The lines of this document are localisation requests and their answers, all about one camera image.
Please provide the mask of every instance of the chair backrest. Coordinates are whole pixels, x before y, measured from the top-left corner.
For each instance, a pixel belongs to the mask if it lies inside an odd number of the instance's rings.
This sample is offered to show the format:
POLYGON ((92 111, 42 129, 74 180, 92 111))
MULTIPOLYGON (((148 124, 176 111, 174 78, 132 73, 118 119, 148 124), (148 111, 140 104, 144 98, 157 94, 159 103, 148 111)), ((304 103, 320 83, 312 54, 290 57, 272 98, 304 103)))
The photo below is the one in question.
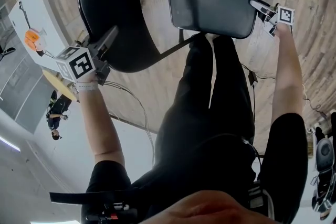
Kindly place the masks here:
POLYGON ((117 25, 119 33, 104 55, 113 69, 137 72, 161 59, 144 21, 140 0, 78 0, 78 5, 90 42, 97 42, 117 25))

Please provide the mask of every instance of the black chair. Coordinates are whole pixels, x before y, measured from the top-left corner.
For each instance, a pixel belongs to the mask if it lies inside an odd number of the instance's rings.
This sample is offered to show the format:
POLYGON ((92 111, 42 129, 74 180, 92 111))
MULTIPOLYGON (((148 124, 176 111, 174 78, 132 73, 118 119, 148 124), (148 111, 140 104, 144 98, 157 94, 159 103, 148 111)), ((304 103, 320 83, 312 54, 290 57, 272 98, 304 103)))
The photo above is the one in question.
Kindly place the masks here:
MULTIPOLYGON (((169 0, 172 22, 181 29, 197 30, 235 38, 251 34, 257 11, 249 0, 169 0)), ((190 43, 197 35, 183 40, 161 54, 147 29, 140 0, 78 0, 79 10, 90 42, 101 42, 114 26, 119 33, 103 55, 110 66, 122 72, 150 67, 190 43)))

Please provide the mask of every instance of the white cube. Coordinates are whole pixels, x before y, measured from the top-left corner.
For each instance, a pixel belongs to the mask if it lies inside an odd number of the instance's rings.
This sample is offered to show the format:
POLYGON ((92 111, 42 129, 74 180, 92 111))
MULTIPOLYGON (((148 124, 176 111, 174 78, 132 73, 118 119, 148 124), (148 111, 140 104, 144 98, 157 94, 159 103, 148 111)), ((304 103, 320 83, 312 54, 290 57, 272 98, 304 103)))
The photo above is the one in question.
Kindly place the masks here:
POLYGON ((87 48, 68 47, 55 58, 55 61, 62 77, 72 82, 77 82, 79 78, 95 71, 87 48))

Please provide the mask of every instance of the person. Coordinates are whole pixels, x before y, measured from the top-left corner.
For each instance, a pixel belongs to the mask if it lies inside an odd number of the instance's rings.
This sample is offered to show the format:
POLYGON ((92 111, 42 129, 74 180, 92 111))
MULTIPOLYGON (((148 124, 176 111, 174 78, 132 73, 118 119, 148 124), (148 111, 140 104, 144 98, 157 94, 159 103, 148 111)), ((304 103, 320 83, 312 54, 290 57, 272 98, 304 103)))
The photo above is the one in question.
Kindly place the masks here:
POLYGON ((60 98, 57 99, 56 91, 53 91, 50 104, 47 109, 47 122, 49 129, 51 130, 52 139, 59 140, 62 139, 62 136, 59 135, 59 131, 57 130, 59 127, 60 120, 67 120, 68 116, 63 115, 66 112, 71 104, 71 100, 66 96, 61 95, 60 98))
MULTIPOLYGON (((274 206, 275 220, 249 210, 256 174, 250 144, 254 119, 247 83, 233 40, 213 40, 217 77, 211 98, 213 52, 204 36, 190 44, 183 77, 155 144, 155 165, 131 184, 116 129, 98 87, 79 91, 95 167, 88 193, 143 189, 139 216, 145 224, 291 223, 307 178, 308 153, 302 119, 302 75, 291 32, 280 39, 269 140, 258 176, 274 206)), ((97 85, 94 76, 80 83, 97 85)), ((82 223, 101 214, 96 201, 82 207, 82 223)))

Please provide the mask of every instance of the floor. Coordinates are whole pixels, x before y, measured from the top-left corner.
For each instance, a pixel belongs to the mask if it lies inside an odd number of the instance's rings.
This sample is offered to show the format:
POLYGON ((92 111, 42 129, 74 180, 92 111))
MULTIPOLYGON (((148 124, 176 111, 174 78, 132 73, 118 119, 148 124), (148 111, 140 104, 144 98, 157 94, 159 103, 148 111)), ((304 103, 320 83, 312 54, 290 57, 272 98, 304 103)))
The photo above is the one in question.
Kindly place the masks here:
MULTIPOLYGON (((270 4, 279 2, 296 9, 294 38, 307 96, 313 107, 321 104, 320 110, 329 112, 336 101, 336 0, 264 1, 270 4)), ((147 26, 159 50, 165 51, 172 47, 178 41, 178 31, 171 25, 168 0, 142 0, 142 4, 147 26)), ((278 42, 264 32, 260 20, 256 21, 254 32, 249 38, 236 41, 236 49, 241 62, 259 76, 275 76, 278 42)), ((154 131, 159 129, 165 112, 173 102, 187 52, 188 48, 183 48, 139 73, 112 71, 110 74, 108 80, 127 86, 141 100, 148 114, 150 129, 154 131)), ((255 146, 261 153, 265 151, 268 140, 274 85, 273 79, 265 79, 256 86, 255 146)), ((143 125, 141 107, 133 97, 106 86, 103 92, 112 114, 143 125)), ((310 108, 309 103, 305 106, 303 116, 307 128, 321 118, 319 113, 310 108)))

